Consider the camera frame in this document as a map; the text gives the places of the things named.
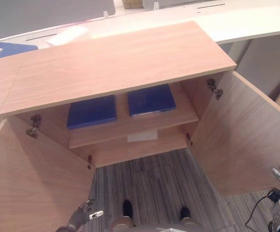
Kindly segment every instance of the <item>blue binder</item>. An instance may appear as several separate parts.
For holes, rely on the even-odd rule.
[[[37,46],[34,45],[26,45],[26,44],[15,44],[15,43],[1,43],[0,42],[0,58],[12,56],[15,54],[38,50]]]
[[[110,95],[72,103],[67,128],[72,130],[115,120],[115,96]]]
[[[131,91],[128,93],[128,105],[131,116],[169,111],[176,108],[169,85]]]

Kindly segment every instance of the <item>open cabinet door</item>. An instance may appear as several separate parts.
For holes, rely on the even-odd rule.
[[[192,136],[193,155],[220,193],[272,187],[280,167],[280,107],[237,72],[226,72]]]
[[[16,116],[0,123],[0,232],[53,232],[87,200],[95,169]]]

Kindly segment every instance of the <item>cabinet shelf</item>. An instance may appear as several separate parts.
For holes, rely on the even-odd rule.
[[[158,130],[157,140],[128,142],[127,137],[122,137],[73,150],[84,160],[91,154],[93,164],[103,167],[186,147],[185,133],[180,126],[174,126]]]
[[[117,120],[70,131],[69,148],[125,137],[130,134],[198,121],[198,116],[179,82],[169,84],[176,109],[131,117],[127,94],[116,95]]]

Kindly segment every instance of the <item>door hinge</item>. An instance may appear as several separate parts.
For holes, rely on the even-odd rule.
[[[92,165],[93,165],[93,164],[92,164],[93,158],[92,158],[91,155],[88,156],[87,161],[88,161],[87,168],[88,168],[89,170],[91,170],[91,169],[92,169]]]
[[[30,117],[30,121],[33,124],[33,127],[31,129],[27,129],[25,131],[25,134],[27,134],[28,136],[37,139],[38,135],[37,135],[37,128],[39,128],[41,122],[42,122],[42,116],[41,115],[33,115],[32,117]]]
[[[192,141],[192,138],[190,137],[189,133],[186,133],[186,141],[187,141],[188,145],[190,145],[190,146],[193,145],[193,141]]]
[[[222,96],[222,94],[224,93],[224,91],[220,88],[220,89],[217,89],[216,85],[215,85],[216,81],[214,79],[209,79],[207,80],[207,84],[208,84],[208,87],[209,89],[215,93],[215,98],[217,100],[219,100]]]

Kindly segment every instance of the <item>shoe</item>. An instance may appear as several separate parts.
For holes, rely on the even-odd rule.
[[[191,218],[192,217],[192,215],[191,215],[191,213],[190,213],[190,210],[189,210],[189,208],[187,208],[187,207],[182,207],[182,209],[181,209],[181,215],[180,215],[180,221],[183,219],[183,218]]]
[[[132,205],[128,200],[125,200],[123,203],[123,216],[129,216],[131,219],[133,216]]]

